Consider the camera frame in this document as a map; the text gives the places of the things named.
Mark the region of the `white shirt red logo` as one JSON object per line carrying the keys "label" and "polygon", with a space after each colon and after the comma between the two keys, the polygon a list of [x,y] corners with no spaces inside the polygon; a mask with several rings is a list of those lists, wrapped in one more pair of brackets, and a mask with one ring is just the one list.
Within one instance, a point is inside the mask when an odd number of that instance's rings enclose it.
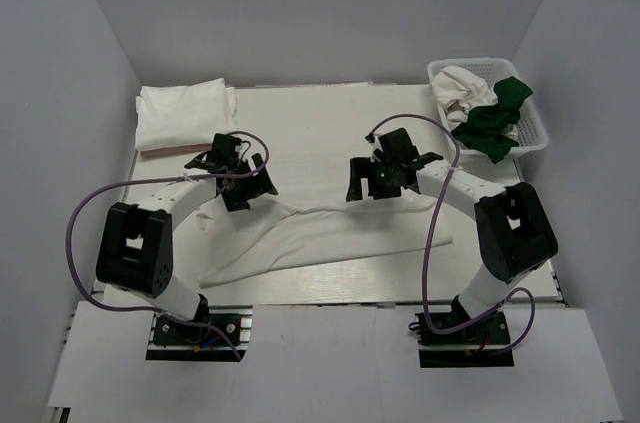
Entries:
{"label": "white shirt red logo", "polygon": [[214,200],[196,214],[207,250],[197,281],[210,288],[279,270],[418,251],[434,206],[434,198],[413,193],[345,202],[332,185],[264,195],[237,212]]}

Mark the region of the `plain white t shirt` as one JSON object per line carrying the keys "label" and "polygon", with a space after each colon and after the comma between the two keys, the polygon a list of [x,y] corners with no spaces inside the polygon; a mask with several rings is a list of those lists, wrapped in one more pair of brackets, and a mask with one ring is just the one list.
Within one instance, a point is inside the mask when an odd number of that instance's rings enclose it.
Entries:
{"label": "plain white t shirt", "polygon": [[431,88],[451,129],[466,123],[473,109],[498,102],[483,78],[459,66],[450,65],[439,71],[431,79]]}

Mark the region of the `dark green t shirt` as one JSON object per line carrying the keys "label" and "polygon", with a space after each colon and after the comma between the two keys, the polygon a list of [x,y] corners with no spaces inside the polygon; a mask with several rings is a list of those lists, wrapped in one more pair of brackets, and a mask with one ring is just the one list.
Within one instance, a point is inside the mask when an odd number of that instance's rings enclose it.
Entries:
{"label": "dark green t shirt", "polygon": [[493,163],[499,163],[519,145],[516,138],[507,135],[507,130],[519,122],[521,107],[533,91],[513,76],[495,83],[493,91],[497,103],[472,109],[467,121],[452,134],[467,149],[479,151]]}

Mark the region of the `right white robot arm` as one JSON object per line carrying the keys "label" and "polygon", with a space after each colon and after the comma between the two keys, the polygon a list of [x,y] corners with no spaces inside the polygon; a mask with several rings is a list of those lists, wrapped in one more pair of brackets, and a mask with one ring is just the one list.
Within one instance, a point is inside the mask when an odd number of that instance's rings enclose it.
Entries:
{"label": "right white robot arm", "polygon": [[558,252],[558,242],[532,185],[491,182],[460,169],[433,152],[420,153],[408,132],[397,129],[369,134],[369,157],[349,162],[346,199],[359,201],[394,198],[404,190],[435,198],[432,214],[444,205],[475,221],[482,265],[457,295],[449,313],[451,326],[439,328],[424,316],[427,328],[438,336],[455,334],[472,342],[488,328],[488,318],[499,311],[520,282]]}

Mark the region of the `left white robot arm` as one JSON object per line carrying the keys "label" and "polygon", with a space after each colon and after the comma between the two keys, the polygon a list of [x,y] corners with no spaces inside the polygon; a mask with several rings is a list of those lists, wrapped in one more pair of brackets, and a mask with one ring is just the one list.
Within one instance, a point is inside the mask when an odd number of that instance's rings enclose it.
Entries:
{"label": "left white robot arm", "polygon": [[175,178],[135,180],[132,185],[166,183],[136,203],[115,203],[106,215],[96,264],[98,281],[132,292],[156,312],[177,319],[177,330],[199,342],[211,330],[205,298],[173,274],[173,232],[202,205],[217,198],[227,212],[248,210],[249,202],[275,195],[266,163],[269,151],[247,157],[245,143],[262,140],[244,131],[217,133],[211,148],[185,165]]}

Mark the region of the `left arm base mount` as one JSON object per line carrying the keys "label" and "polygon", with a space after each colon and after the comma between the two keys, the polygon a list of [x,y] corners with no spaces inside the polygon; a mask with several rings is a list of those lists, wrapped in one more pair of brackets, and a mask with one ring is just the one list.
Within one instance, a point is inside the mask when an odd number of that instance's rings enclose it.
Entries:
{"label": "left arm base mount", "polygon": [[232,343],[215,331],[188,328],[166,316],[154,317],[146,350],[148,361],[239,362],[233,349],[243,357],[250,341],[251,308],[211,307],[209,324],[221,330]]}

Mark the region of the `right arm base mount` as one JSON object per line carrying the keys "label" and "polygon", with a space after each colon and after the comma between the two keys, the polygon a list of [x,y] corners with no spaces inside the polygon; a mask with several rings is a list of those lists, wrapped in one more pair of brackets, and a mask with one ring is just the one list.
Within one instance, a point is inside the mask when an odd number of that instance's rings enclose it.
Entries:
{"label": "right arm base mount", "polygon": [[513,367],[511,337],[502,313],[457,333],[436,335],[426,325],[423,313],[415,315],[408,331],[418,340],[418,356],[423,369],[469,369]]}

